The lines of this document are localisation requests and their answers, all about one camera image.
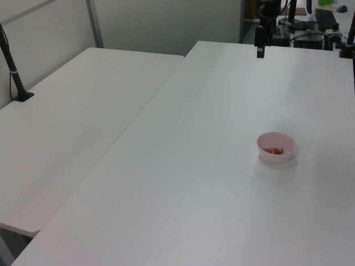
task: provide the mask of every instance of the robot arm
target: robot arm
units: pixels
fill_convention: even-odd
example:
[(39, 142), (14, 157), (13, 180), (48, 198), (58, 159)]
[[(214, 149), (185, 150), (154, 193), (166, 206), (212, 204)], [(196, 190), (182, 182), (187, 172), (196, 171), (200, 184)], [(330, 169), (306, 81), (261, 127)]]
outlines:
[(281, 0), (256, 0), (255, 14), (260, 19), (260, 25), (255, 30), (254, 46), (257, 47), (258, 58), (264, 58), (266, 45), (271, 46), (276, 28), (276, 18), (282, 12)]

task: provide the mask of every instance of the keyboard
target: keyboard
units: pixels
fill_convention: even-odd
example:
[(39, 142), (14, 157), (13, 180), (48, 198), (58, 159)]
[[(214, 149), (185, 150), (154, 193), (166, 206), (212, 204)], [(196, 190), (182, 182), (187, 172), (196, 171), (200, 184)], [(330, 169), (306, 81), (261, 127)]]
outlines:
[(316, 8), (316, 18), (318, 29), (325, 32), (326, 29), (332, 29), (333, 24), (337, 23), (332, 11)]

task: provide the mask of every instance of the pink bowl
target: pink bowl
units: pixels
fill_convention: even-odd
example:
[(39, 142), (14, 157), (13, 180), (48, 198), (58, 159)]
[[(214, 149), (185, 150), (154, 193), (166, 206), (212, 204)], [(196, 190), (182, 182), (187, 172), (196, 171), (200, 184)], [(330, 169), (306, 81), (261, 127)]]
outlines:
[[(294, 140), (286, 134), (279, 132), (269, 132), (262, 134), (257, 139), (259, 156), (268, 162), (281, 163), (290, 159), (295, 151), (296, 144)], [(264, 151), (265, 148), (283, 148), (283, 154), (271, 154)]]

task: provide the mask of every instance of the computer mouse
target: computer mouse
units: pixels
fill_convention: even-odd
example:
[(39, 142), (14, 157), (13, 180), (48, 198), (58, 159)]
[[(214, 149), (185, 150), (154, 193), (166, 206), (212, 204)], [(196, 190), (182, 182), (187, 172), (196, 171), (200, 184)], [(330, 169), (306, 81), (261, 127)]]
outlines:
[(340, 6), (337, 8), (337, 12), (339, 13), (344, 13), (348, 11), (348, 7), (347, 6)]

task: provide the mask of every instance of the desk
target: desk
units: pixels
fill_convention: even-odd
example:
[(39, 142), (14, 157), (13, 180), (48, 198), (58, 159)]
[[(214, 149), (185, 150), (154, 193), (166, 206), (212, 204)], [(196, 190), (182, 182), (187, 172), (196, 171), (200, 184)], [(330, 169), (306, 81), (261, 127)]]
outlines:
[(0, 227), (33, 237), (183, 57), (90, 48), (0, 111)]
[[(334, 4), (335, 7), (345, 5), (348, 7), (348, 11), (345, 13), (338, 13), (338, 12), (333, 12), (334, 17), (336, 21), (339, 23), (339, 30), (342, 32), (344, 36), (348, 36), (350, 26), (351, 26), (351, 21), (353, 19), (354, 11), (355, 11), (355, 1), (353, 0), (337, 0), (337, 2)], [(281, 6), (285, 5), (285, 0), (282, 0)], [(297, 0), (297, 6), (298, 7), (306, 7), (306, 0)], [(325, 6), (320, 6), (318, 4), (318, 0), (313, 0), (312, 1), (312, 14), (308, 14), (306, 16), (295, 16), (295, 19), (298, 19), (299, 21), (317, 21), (316, 19), (316, 8), (324, 9)]]
[[(198, 42), (13, 266), (352, 265), (352, 61), (255, 52)], [(288, 163), (258, 158), (273, 130)]]

